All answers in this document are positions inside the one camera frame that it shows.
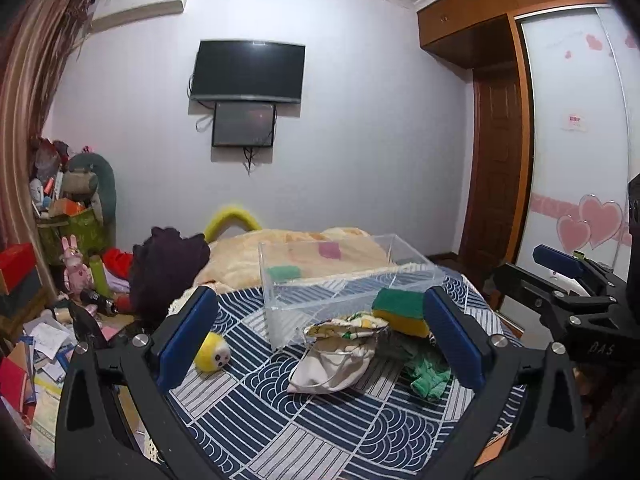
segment green and yellow sponge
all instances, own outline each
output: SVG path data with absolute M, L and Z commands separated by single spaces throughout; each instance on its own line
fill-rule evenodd
M 421 292 L 383 288 L 371 305 L 372 314 L 388 321 L 398 332 L 427 337 L 429 326 L 424 320 Z

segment blue gripper pad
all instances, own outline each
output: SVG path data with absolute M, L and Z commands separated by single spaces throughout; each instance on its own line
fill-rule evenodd
M 581 278 L 584 270 L 580 260 L 546 245 L 533 249 L 533 261 L 574 280 Z
M 465 388 L 484 387 L 484 370 L 491 359 L 487 333 L 470 315 L 453 303 L 443 288 L 424 293 L 424 319 L 436 338 L 453 375 Z
M 158 330 L 173 334 L 165 343 L 158 342 L 155 351 L 158 362 L 158 389 L 166 394 L 182 384 L 200 345 L 218 315 L 218 297 L 208 286 L 199 286 L 175 316 L 168 316 Z

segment pink bunny doll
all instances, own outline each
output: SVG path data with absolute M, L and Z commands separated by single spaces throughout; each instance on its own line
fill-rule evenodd
M 76 236 L 71 235 L 69 242 L 66 237 L 62 237 L 62 248 L 65 250 L 62 256 L 66 267 L 65 285 L 72 294 L 80 294 L 84 288 L 93 288 L 94 278 L 89 268 L 82 262 L 82 253 L 78 249 Z

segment red box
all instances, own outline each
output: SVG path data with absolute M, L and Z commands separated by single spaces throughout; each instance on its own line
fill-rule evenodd
M 8 246 L 0 253 L 0 294 L 9 294 L 35 266 L 31 244 Z

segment yellow ball toy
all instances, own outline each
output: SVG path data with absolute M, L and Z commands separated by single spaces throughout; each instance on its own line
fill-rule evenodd
M 231 348 L 221 335 L 209 332 L 193 363 L 201 372 L 217 372 L 231 359 Z

